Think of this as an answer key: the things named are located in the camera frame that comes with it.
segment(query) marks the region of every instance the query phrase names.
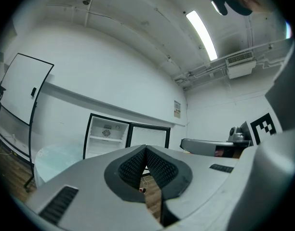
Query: whiteboard stand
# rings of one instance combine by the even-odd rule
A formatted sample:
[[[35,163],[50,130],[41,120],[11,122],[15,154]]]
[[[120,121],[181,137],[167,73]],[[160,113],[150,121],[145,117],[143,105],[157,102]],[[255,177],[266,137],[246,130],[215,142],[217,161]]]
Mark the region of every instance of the whiteboard stand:
[[[53,66],[54,64],[18,53],[0,83],[1,86],[3,83],[3,87],[6,89],[1,99],[2,107],[29,126],[28,157],[32,176],[24,184],[26,192],[28,192],[27,186],[34,178],[31,136],[37,98]]]

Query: white wall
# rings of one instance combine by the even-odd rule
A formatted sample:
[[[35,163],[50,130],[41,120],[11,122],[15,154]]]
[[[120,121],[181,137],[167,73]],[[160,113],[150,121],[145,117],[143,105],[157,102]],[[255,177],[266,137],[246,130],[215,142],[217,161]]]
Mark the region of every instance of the white wall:
[[[186,127],[174,125],[186,124],[183,91],[116,39],[81,26],[49,21],[25,37],[17,52],[54,64],[38,97],[33,158],[40,148],[55,143],[76,143],[83,148],[90,113],[171,127],[170,149],[178,150],[186,137]],[[5,71],[0,63],[0,81]],[[181,103],[181,119],[174,117],[174,100]],[[28,153],[28,126],[3,108],[0,133]]]
[[[249,76],[212,81],[186,92],[190,139],[226,141],[231,127],[271,109],[264,94],[278,68],[256,67]]]

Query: air conditioner unit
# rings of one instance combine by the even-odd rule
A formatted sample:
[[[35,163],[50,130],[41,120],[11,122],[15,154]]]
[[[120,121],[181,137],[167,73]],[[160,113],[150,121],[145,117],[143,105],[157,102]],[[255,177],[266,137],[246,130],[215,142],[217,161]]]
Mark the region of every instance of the air conditioner unit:
[[[249,62],[254,59],[252,51],[241,53],[235,56],[226,58],[227,67],[238,65],[244,62]]]
[[[250,75],[255,67],[256,61],[250,61],[239,65],[227,66],[227,73],[230,79]]]

